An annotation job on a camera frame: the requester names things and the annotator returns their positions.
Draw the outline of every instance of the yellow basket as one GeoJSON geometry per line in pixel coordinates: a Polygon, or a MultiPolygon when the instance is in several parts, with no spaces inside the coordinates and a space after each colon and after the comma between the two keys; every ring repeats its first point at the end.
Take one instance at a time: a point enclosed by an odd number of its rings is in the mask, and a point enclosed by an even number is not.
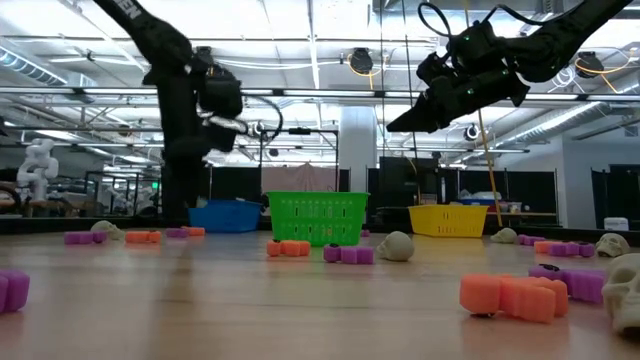
{"type": "Polygon", "coordinates": [[[422,205],[409,207],[416,234],[440,237],[481,237],[488,206],[422,205]]]}

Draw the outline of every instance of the green basket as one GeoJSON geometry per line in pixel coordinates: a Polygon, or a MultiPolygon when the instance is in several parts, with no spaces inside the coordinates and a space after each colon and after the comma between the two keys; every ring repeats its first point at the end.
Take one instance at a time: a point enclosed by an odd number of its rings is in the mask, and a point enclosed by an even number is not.
{"type": "Polygon", "coordinates": [[[306,240],[311,246],[357,245],[367,193],[271,191],[273,238],[306,240]]]}

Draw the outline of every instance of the white column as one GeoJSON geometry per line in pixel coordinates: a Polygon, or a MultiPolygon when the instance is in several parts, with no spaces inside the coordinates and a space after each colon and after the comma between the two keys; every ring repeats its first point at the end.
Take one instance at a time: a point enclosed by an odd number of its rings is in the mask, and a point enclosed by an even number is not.
{"type": "Polygon", "coordinates": [[[367,191],[367,169],[376,167],[377,118],[371,106],[346,106],[340,115],[340,169],[351,170],[351,191],[367,191]]]}

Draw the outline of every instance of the toy skull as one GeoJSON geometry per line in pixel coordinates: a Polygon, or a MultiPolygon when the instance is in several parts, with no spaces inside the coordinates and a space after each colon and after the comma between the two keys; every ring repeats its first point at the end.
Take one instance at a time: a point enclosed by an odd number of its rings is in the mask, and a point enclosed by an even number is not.
{"type": "Polygon", "coordinates": [[[413,252],[413,241],[407,234],[400,231],[387,235],[382,244],[376,248],[380,258],[391,261],[408,261],[413,256],[413,252]]]}
{"type": "Polygon", "coordinates": [[[626,254],[611,261],[602,296],[616,332],[640,328],[640,254],[626,254]]]}
{"type": "Polygon", "coordinates": [[[602,235],[596,243],[596,252],[599,256],[617,257],[628,254],[631,251],[629,243],[624,237],[614,233],[602,235]]]}
{"type": "Polygon", "coordinates": [[[518,241],[518,234],[513,229],[504,228],[491,236],[491,241],[501,244],[514,244],[518,241]]]}
{"type": "Polygon", "coordinates": [[[95,223],[91,227],[91,231],[106,231],[109,239],[124,240],[124,231],[118,229],[117,226],[106,220],[98,221],[97,223],[95,223]]]}

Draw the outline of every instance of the plastic basket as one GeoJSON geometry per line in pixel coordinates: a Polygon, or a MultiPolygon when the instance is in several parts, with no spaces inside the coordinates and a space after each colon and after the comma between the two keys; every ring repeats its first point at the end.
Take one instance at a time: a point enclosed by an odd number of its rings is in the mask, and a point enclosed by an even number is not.
{"type": "Polygon", "coordinates": [[[208,233],[254,231],[260,220],[262,205],[250,201],[209,200],[207,206],[189,209],[189,223],[208,233]]]}
{"type": "Polygon", "coordinates": [[[409,207],[416,234],[439,237],[481,237],[488,206],[423,205],[409,207]]]}
{"type": "Polygon", "coordinates": [[[269,195],[273,237],[311,246],[357,245],[367,193],[281,192],[269,195]]]}

